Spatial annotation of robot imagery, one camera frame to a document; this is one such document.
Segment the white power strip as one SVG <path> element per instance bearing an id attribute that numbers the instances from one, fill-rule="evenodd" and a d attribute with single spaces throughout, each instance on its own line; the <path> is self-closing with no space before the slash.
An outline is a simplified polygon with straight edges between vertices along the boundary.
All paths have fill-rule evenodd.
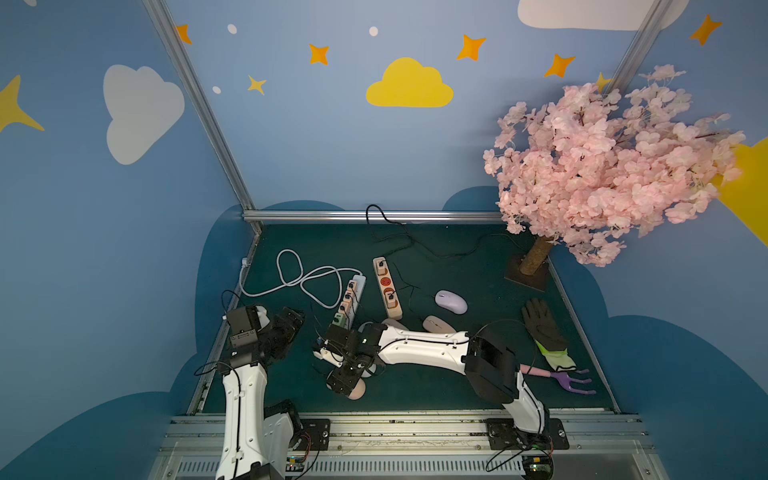
<path id="1" fill-rule="evenodd" d="M 365 283 L 366 277 L 363 275 L 354 275 L 352 279 L 346 283 L 337 312 L 334 314 L 333 325 L 345 329 L 352 328 L 360 306 Z"/>

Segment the pink wireless mouse front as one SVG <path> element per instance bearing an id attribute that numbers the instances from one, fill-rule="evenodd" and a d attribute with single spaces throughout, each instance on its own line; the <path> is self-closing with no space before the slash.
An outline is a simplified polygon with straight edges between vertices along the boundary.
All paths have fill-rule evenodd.
<path id="1" fill-rule="evenodd" d="M 366 392 L 366 384 L 363 379 L 359 379 L 355 384 L 355 386 L 350 391 L 350 393 L 348 394 L 348 398 L 350 400 L 358 400 L 363 397 L 365 392 Z"/>

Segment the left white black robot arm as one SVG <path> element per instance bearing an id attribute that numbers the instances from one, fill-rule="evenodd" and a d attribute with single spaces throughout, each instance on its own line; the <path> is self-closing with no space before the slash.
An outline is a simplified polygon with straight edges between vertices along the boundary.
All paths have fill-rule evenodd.
<path id="1" fill-rule="evenodd" d="M 295 406 L 265 404 L 267 367 L 282 360 L 305 323 L 300 310 L 270 314 L 260 305 L 224 315 L 230 350 L 216 363 L 225 392 L 225 427 L 217 479 L 283 479 L 288 448 L 302 431 Z"/>

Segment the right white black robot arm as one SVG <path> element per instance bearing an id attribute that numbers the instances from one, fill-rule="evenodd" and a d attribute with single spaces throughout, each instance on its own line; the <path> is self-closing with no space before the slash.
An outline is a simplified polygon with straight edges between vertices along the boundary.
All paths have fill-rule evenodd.
<path id="1" fill-rule="evenodd" d="M 313 354 L 333 366 L 326 386 L 351 400 L 364 395 L 365 379 L 380 369 L 420 365 L 463 375 L 480 398 L 502 405 L 520 431 L 542 434 L 549 421 L 547 408 L 528 387 L 514 352 L 483 330 L 474 335 L 430 333 L 379 323 L 357 331 L 332 324 Z"/>

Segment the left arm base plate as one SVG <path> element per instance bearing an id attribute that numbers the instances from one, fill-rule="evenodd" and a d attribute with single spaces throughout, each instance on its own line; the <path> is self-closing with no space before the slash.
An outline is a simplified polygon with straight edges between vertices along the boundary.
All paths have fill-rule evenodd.
<path id="1" fill-rule="evenodd" d="M 290 452 L 327 451 L 330 443 L 329 419 L 305 419 L 289 443 Z"/>

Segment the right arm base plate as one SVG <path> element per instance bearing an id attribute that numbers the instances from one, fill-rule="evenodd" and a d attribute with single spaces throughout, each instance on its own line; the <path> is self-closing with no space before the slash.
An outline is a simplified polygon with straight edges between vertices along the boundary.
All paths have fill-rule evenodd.
<path id="1" fill-rule="evenodd" d="M 485 425 L 492 450 L 522 450 L 531 447 L 557 451 L 570 448 L 563 423 L 557 418 L 550 418 L 540 434 L 516 428 L 512 419 L 489 418 L 485 420 Z"/>

